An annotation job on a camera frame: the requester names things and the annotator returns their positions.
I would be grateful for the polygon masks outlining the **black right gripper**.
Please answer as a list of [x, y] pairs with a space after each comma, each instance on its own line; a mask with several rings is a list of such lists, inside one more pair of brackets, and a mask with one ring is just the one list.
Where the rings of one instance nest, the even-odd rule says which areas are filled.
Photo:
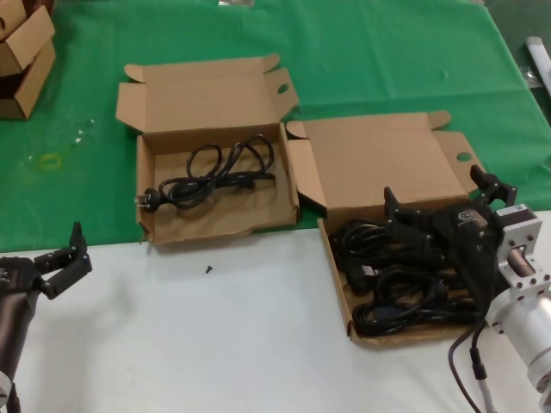
[[514, 206], [517, 188], [476, 164], [470, 169], [470, 177], [477, 187], [472, 197], [475, 204], [446, 206], [433, 214], [402, 207], [392, 189], [385, 187], [386, 232], [395, 243], [411, 248], [417, 261], [446, 258], [474, 300], [491, 301], [498, 276], [497, 235], [489, 225], [489, 206], [495, 200], [503, 201], [506, 207]]

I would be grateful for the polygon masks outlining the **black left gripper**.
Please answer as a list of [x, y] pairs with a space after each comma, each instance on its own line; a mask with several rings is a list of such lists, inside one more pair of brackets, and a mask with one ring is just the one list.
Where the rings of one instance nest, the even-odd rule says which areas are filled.
[[75, 222], [69, 246], [36, 257], [1, 258], [1, 300], [45, 294], [56, 299], [92, 271], [80, 222]]

